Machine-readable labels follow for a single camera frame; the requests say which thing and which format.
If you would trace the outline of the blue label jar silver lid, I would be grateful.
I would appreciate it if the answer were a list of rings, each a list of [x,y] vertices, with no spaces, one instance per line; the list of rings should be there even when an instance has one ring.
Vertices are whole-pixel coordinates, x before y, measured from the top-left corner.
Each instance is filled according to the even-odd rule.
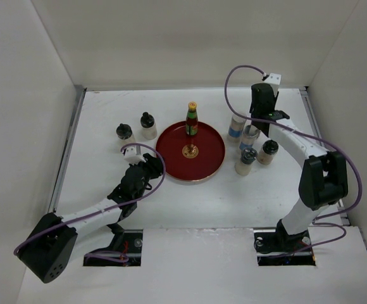
[[[232,142],[237,142],[242,135],[245,123],[246,119],[233,114],[228,128],[227,139]]]

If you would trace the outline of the sauce bottle yellow cap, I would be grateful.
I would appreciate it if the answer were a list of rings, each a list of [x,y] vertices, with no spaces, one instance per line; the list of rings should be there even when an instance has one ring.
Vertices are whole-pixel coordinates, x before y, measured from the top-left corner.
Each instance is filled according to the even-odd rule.
[[[195,136],[198,130],[197,104],[191,101],[188,104],[188,111],[185,121],[185,130],[188,136]]]

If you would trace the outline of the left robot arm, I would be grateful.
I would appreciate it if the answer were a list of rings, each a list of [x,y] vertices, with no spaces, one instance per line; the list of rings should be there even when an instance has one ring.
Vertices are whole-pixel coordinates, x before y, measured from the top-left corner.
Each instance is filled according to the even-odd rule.
[[[159,152],[145,153],[136,164],[130,164],[120,183],[102,201],[68,215],[45,214],[28,238],[18,245],[14,255],[44,284],[55,280],[71,260],[75,245],[103,227],[101,244],[108,252],[117,252],[123,245],[123,236],[115,229],[128,218],[137,203],[158,190],[150,181],[163,182],[166,165]]]

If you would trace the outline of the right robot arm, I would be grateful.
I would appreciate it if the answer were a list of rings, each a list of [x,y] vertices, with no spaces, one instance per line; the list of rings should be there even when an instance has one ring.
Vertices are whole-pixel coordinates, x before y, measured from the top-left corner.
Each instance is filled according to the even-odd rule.
[[[254,245],[262,254],[293,251],[307,237],[313,220],[347,195],[346,160],[342,153],[327,150],[314,136],[299,131],[284,111],[276,110],[278,95],[271,85],[252,85],[251,96],[252,124],[286,150],[302,170],[297,203],[274,232],[256,234]]]

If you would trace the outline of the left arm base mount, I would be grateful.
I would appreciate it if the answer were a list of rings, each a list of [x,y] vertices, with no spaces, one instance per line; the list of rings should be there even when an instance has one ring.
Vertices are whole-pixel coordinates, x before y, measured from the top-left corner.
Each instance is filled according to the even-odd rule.
[[[142,261],[144,231],[110,224],[101,229],[108,234],[104,245],[84,256],[84,267],[139,267]]]

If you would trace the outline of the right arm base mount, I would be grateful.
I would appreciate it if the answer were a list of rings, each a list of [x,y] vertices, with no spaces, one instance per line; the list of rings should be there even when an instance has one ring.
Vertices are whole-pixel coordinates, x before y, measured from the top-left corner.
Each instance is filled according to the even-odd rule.
[[[254,230],[254,249],[259,266],[315,266],[308,231],[282,241],[274,229]]]

